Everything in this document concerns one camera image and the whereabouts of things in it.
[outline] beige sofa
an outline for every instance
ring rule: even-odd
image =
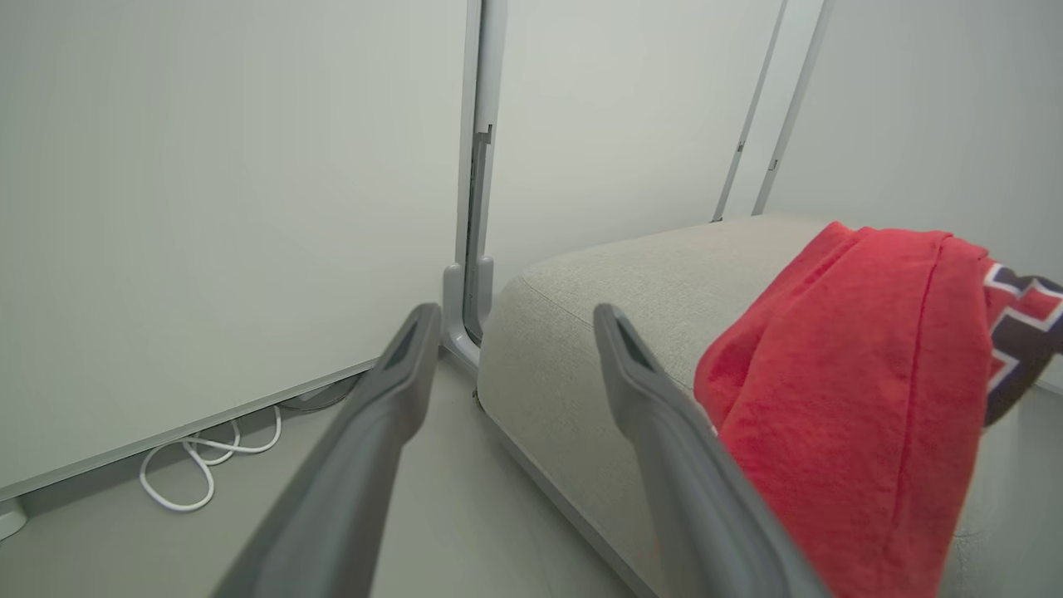
[[[623,309],[690,395],[694,369],[825,222],[755,216],[561,255],[496,298],[480,355],[480,403],[503,445],[636,595],[664,598],[654,530],[630,445],[606,403],[591,328]],[[941,596],[998,596],[986,539],[1007,499],[1017,410],[981,442]]]

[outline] metal frame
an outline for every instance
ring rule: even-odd
[[[738,164],[742,160],[742,150],[745,149],[745,140],[749,136],[749,127],[753,126],[753,118],[757,114],[760,91],[764,88],[764,79],[767,78],[767,67],[772,65],[772,55],[775,53],[775,40],[779,37],[779,29],[782,27],[782,18],[787,14],[788,2],[789,0],[782,0],[782,3],[779,5],[779,16],[775,18],[775,29],[772,30],[772,38],[767,42],[767,51],[764,53],[764,64],[760,67],[760,76],[757,78],[757,86],[753,90],[749,112],[745,115],[745,123],[742,124],[742,133],[738,137],[738,148],[735,150],[735,156],[731,158],[731,166],[730,170],[727,171],[727,180],[724,181],[724,188],[720,191],[716,210],[712,213],[713,222],[724,219],[724,206],[727,205],[727,195],[730,194],[731,185],[735,183],[735,174],[738,172]]]
[[[443,346],[470,373],[491,310],[494,261],[484,254],[508,0],[469,0],[461,95],[455,262],[443,272]]]
[[[783,0],[739,144],[744,161],[740,165],[736,154],[713,221],[758,213],[758,198],[765,177],[773,177],[778,168],[779,139],[788,119],[796,116],[799,102],[795,104],[794,98],[815,62],[810,51],[817,31],[822,37],[827,14],[824,0]]]
[[[812,76],[812,69],[815,61],[820,56],[820,47],[823,46],[823,36],[827,33],[827,23],[830,22],[830,14],[834,10],[834,0],[823,0],[823,7],[820,8],[820,18],[815,21],[815,30],[812,32],[812,40],[808,46],[808,54],[805,56],[805,64],[802,65],[800,75],[797,78],[797,87],[794,89],[794,97],[790,100],[790,108],[787,109],[787,118],[782,121],[782,131],[779,132],[779,140],[775,144],[772,153],[771,166],[764,173],[764,182],[760,185],[760,192],[757,194],[757,202],[753,205],[753,215],[764,212],[764,205],[767,203],[767,195],[772,192],[772,185],[775,184],[775,175],[778,174],[778,166],[782,163],[782,154],[790,142],[790,135],[793,133],[794,123],[797,121],[797,113],[800,110],[800,103],[805,99],[805,91],[808,89],[809,79]]]

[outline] white power cord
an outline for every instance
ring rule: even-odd
[[[140,485],[144,486],[144,490],[145,492],[148,493],[148,496],[155,499],[155,502],[162,505],[163,507],[169,509],[170,511],[176,511],[179,513],[189,513],[191,511],[196,511],[197,509],[202,508],[207,502],[210,502],[212,498],[214,498],[214,476],[210,475],[210,469],[208,468],[208,466],[222,464],[229,461],[229,458],[233,457],[233,454],[237,452],[242,452],[248,455],[265,452],[273,448],[273,445],[275,445],[276,442],[281,440],[281,410],[277,409],[276,406],[273,406],[273,415],[276,418],[276,431],[273,433],[273,440],[260,447],[241,447],[240,427],[236,424],[235,420],[231,420],[229,422],[229,424],[233,427],[233,444],[231,445],[226,445],[225,443],[218,443],[215,441],[204,441],[203,439],[199,438],[199,432],[196,432],[191,437],[185,437],[184,439],[170,441],[164,445],[151,449],[150,451],[148,451],[148,456],[144,458],[144,463],[140,464]],[[200,472],[203,472],[203,476],[206,478],[206,496],[204,496],[200,501],[193,502],[191,505],[178,505],[176,502],[170,502],[169,500],[163,498],[163,495],[155,492],[155,489],[153,489],[151,484],[148,483],[148,464],[151,463],[152,458],[154,458],[155,454],[158,452],[164,447],[175,445],[178,443],[181,443],[181,446],[185,447],[185,451],[188,454],[189,457],[192,458],[192,461],[196,462],[196,465],[199,465]],[[218,459],[206,460],[203,459],[202,456],[200,456],[199,450],[197,450],[195,445],[206,445],[208,447],[218,448],[226,452],[225,455],[219,457]]]

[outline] white wall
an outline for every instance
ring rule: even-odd
[[[558,253],[711,219],[779,4],[510,2],[495,289]]]
[[[439,301],[465,17],[0,5],[0,498],[365,364]]]
[[[1054,1],[837,0],[765,210],[950,229],[1063,280],[1060,23]]]

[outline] red blanket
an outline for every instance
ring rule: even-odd
[[[838,596],[937,592],[1017,296],[996,301],[995,266],[948,233],[836,222],[698,365],[721,440]]]

